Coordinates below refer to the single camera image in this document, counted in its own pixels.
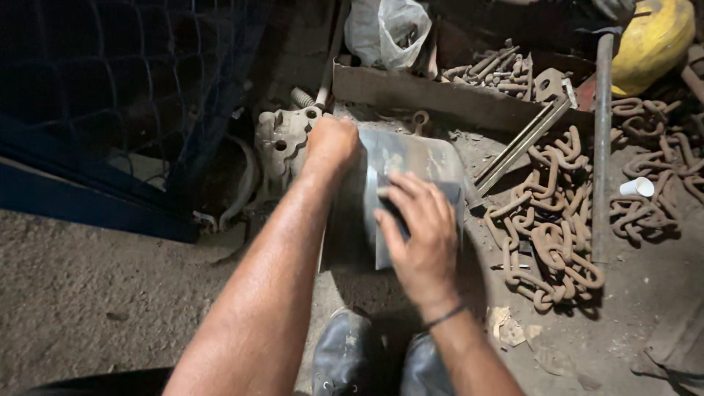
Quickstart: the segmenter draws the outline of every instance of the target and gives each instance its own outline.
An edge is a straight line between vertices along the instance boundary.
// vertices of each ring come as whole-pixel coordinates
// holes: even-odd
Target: black wristband
[[[464,303],[459,303],[458,306],[452,309],[452,311],[449,311],[447,314],[444,314],[443,316],[440,316],[438,319],[435,319],[434,321],[428,322],[425,325],[428,327],[428,330],[433,328],[433,326],[439,325],[440,323],[448,320],[449,318],[459,314],[460,312],[464,311],[467,308]]]

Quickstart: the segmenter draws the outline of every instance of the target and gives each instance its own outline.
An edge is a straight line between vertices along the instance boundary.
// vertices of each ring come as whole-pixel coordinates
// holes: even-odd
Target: wire mesh
[[[194,131],[221,136],[206,133],[223,126],[208,120],[230,116],[222,104],[235,104],[230,86],[248,68],[238,49],[266,3],[4,1],[1,133],[49,136],[166,191],[170,171],[199,155],[189,152]]]

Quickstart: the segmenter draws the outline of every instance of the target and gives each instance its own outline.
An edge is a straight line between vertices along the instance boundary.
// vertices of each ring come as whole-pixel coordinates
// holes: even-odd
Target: hand
[[[316,172],[344,172],[357,158],[359,146],[359,131],[349,117],[321,117],[308,133],[306,164],[313,164],[310,168]]]
[[[408,224],[409,241],[403,241],[389,212],[377,209],[374,216],[384,233],[398,281],[423,319],[430,322],[460,301],[455,286],[455,209],[434,184],[410,172],[390,174],[389,180],[393,184],[389,199]]]

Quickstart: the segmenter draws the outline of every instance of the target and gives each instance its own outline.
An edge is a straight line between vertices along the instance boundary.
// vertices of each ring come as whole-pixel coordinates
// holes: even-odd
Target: chain-link fence
[[[271,0],[1,3],[0,155],[120,198],[187,205]]]

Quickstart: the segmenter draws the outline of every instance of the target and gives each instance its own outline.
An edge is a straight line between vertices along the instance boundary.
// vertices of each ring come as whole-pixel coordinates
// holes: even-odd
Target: forearm
[[[470,312],[465,310],[447,319],[430,333],[458,395],[523,396]]]
[[[165,394],[290,394],[336,183],[334,172],[304,167],[227,282]]]

